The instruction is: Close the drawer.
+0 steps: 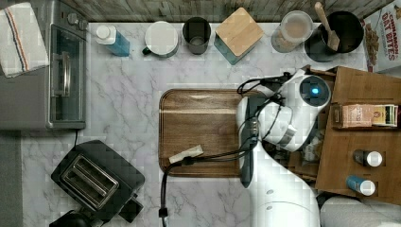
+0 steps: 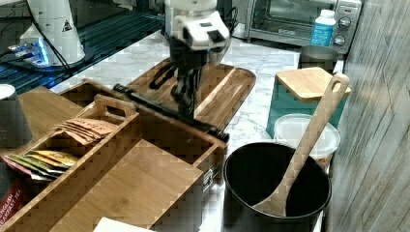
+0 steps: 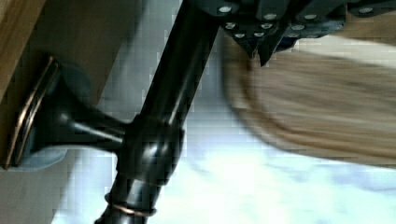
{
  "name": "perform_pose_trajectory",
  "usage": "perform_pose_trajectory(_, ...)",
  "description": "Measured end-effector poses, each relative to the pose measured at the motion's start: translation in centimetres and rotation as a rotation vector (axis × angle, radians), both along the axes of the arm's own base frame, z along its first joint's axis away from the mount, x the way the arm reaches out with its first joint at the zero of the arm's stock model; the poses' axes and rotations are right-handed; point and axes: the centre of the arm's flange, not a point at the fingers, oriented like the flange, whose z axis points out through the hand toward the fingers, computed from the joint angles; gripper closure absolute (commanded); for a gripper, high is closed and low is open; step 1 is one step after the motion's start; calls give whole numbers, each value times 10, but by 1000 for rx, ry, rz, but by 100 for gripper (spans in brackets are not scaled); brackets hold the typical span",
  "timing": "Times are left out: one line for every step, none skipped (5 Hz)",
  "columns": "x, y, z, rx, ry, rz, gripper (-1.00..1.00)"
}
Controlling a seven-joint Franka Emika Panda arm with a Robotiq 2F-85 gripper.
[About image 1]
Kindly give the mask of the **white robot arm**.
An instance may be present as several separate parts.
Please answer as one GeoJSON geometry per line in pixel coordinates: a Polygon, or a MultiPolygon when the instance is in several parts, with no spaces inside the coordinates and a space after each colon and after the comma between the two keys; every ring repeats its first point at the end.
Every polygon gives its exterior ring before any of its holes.
{"type": "Polygon", "coordinates": [[[296,71],[271,96],[245,96],[236,109],[241,183],[251,197],[252,227],[321,227],[315,193],[264,149],[268,142],[286,151],[305,145],[331,90],[320,77],[296,71]]]}

